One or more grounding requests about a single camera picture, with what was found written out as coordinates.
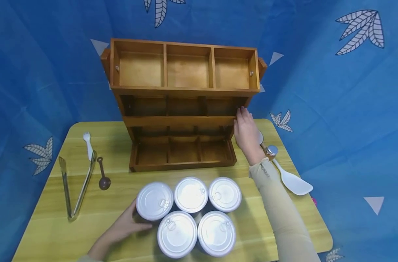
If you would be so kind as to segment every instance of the cloth backdrop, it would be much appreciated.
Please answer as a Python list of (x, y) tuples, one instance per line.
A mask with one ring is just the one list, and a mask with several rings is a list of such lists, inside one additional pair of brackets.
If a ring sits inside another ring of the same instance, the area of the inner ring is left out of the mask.
[(0, 0), (1, 262), (70, 126), (121, 120), (99, 60), (112, 37), (257, 47), (249, 108), (314, 185), (322, 261), (398, 261), (398, 0)]

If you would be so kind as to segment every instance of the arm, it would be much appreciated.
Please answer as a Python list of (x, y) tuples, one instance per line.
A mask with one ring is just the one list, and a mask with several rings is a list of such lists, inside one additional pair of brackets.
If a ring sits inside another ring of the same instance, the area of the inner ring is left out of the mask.
[(98, 238), (86, 256), (81, 257), (78, 262), (101, 262), (105, 259), (111, 247), (127, 238), (130, 234), (145, 229), (150, 229), (151, 224), (137, 224), (133, 221), (136, 199), (119, 216), (104, 234)]
[(260, 192), (272, 226), (279, 262), (320, 262), (306, 226), (283, 187), (278, 171), (257, 141), (258, 129), (246, 108), (238, 109), (235, 140), (250, 164), (249, 176)]

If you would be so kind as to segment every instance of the person's hand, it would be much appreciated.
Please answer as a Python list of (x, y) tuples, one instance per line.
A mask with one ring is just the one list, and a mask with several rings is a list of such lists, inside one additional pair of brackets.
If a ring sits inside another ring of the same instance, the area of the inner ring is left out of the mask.
[(135, 207), (136, 198), (113, 225), (97, 239), (88, 251), (88, 256), (91, 259), (103, 261), (113, 244), (124, 240), (134, 232), (150, 229), (152, 227), (151, 224), (138, 224), (133, 221)]
[(237, 110), (237, 119), (234, 120), (234, 136), (250, 166), (265, 158), (259, 145), (259, 130), (247, 108), (241, 107)]
[(152, 224), (141, 224), (133, 221), (136, 208), (136, 198), (132, 204), (119, 216), (113, 225), (105, 232), (113, 242), (119, 242), (130, 234), (152, 228)]

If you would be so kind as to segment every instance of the small spoon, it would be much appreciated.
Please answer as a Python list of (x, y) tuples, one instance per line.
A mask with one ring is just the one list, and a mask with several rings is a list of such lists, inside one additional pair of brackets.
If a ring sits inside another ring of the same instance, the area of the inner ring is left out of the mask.
[(102, 176), (100, 181), (98, 182), (98, 186), (100, 187), (101, 190), (108, 190), (111, 185), (111, 180), (104, 174), (103, 158), (102, 157), (97, 158), (97, 162), (100, 164), (100, 170)]
[(314, 187), (312, 187), (310, 183), (307, 183), (300, 177), (295, 176), (294, 174), (287, 172), (283, 168), (281, 168), (276, 159), (273, 159), (272, 162), (279, 169), (280, 176), (285, 187), (287, 187), (295, 195), (303, 196), (314, 189)]

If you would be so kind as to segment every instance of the white rice paddle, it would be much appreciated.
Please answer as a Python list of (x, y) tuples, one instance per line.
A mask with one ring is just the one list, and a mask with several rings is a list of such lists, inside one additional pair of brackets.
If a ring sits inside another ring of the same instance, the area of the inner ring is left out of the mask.
[(300, 177), (295, 176), (292, 173), (289, 173), (285, 171), (277, 162), (276, 159), (273, 159), (272, 161), (275, 166), (279, 169), (280, 171), (280, 176), (282, 179), (283, 184), (285, 187), (287, 187), (292, 193), (298, 196), (303, 196), (311, 192), (314, 187), (312, 187), (311, 184), (305, 182), (302, 180)]

